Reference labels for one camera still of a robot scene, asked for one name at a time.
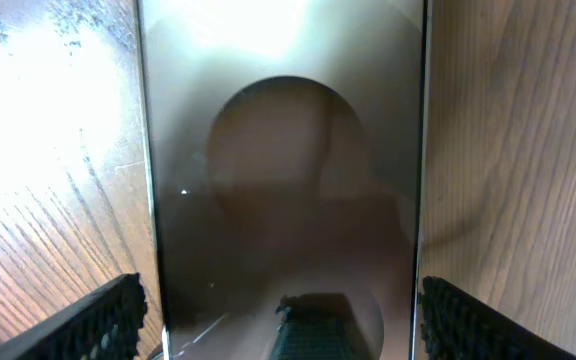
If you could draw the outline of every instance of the wood grain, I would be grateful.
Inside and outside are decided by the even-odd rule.
[[[576,1],[436,1],[423,274],[576,354]]]
[[[140,272],[160,343],[132,1],[0,1],[0,342]]]

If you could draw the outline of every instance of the wooden table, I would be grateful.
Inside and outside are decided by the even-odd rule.
[[[130,1],[0,0],[0,341],[139,271],[160,339]],[[576,353],[576,0],[436,1],[424,274]]]

